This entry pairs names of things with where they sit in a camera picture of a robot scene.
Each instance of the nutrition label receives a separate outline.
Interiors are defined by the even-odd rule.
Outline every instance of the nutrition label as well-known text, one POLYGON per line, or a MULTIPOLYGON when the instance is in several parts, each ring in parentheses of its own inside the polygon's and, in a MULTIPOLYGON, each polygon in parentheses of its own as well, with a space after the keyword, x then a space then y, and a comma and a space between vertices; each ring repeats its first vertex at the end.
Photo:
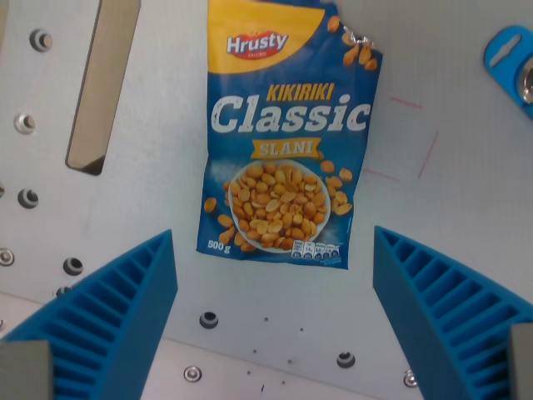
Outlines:
POLYGON ((322 260, 327 258, 340 257, 339 246, 334 244, 303 242, 302 240, 295 240, 292 245, 293 258, 305 258, 322 260))

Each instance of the yellow banner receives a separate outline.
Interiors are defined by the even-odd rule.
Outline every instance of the yellow banner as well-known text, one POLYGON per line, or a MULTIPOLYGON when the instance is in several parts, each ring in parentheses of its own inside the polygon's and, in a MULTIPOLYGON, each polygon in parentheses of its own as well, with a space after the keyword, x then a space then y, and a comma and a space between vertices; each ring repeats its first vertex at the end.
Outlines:
POLYGON ((252 159, 318 158, 319 137, 293 137, 278 140, 253 140, 252 159))

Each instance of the bowl of peanuts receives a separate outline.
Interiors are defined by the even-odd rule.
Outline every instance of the bowl of peanuts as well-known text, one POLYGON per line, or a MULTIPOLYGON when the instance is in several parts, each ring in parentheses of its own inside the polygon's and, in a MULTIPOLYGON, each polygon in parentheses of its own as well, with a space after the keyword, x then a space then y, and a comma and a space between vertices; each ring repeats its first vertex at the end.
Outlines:
POLYGON ((292 160, 246 165, 231 180, 228 201, 242 237, 269 253, 288 253, 295 240, 314 241, 331 214, 326 184, 292 160))

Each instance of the blue package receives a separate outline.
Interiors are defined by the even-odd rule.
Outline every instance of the blue package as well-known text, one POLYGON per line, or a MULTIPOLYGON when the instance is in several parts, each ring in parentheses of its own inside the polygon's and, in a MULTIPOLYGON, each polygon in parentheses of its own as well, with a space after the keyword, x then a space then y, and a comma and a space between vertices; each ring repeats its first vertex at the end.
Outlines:
POLYGON ((197 251, 348 269, 382 54, 334 6, 289 3, 209 2, 197 251))

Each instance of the white bowl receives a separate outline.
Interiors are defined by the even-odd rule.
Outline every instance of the white bowl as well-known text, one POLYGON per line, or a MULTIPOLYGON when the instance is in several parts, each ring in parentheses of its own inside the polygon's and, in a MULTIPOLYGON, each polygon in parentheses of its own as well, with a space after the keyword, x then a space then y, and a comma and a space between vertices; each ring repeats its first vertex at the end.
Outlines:
MULTIPOLYGON (((318 175, 316 175, 311 169, 307 168, 307 167, 304 167, 303 165, 301 165, 300 163, 296 162, 296 161, 292 161, 292 160, 279 160, 279 161, 276 161, 276 160, 259 160, 259 161, 254 161, 254 162, 250 162, 248 165, 246 165, 243 169, 241 169, 232 179, 232 183, 233 182, 237 182, 237 179, 241 176, 241 175, 244 175, 244 173, 247 171, 247 169, 251 166, 251 165, 255 165, 255 164, 264 164, 264 163, 274 163, 276 164, 276 166, 278 165, 292 165, 294 168, 298 168, 300 169, 304 175, 315 175, 316 176, 316 180, 318 181, 318 184, 320 184, 322 186, 322 191, 324 192, 324 194, 326 195, 326 207, 327 207, 327 211, 326 211, 326 218, 324 219, 324 222, 319 224, 319 225, 316 225, 316 234, 309 237, 309 242, 314 242, 316 237, 320 234, 321 230, 326 226, 327 222, 329 221, 330 219, 330 215, 331 215, 331 200, 330 200, 330 197, 327 193, 327 187, 326 187, 326 184, 320 179, 320 177, 318 175)), ((244 240, 246 240, 247 242, 249 242, 252 246, 254 246, 255 248, 258 248, 259 250, 262 250, 264 252, 268 252, 268 253, 290 253, 291 250, 283 250, 282 248, 273 248, 273 247, 269 247, 269 248, 264 248, 260 242, 258 242, 257 240, 251 240, 251 239, 248 239, 247 237, 247 233, 242 231, 240 228, 239 228, 239 218, 233 213, 233 196, 231 195, 230 192, 228 192, 228 201, 230 203, 230 209, 231 209, 231 212, 232 212, 232 217, 233 217, 233 221, 235 223, 235 226, 237 227, 237 230, 238 232, 241 233, 242 237, 244 238, 244 240)))

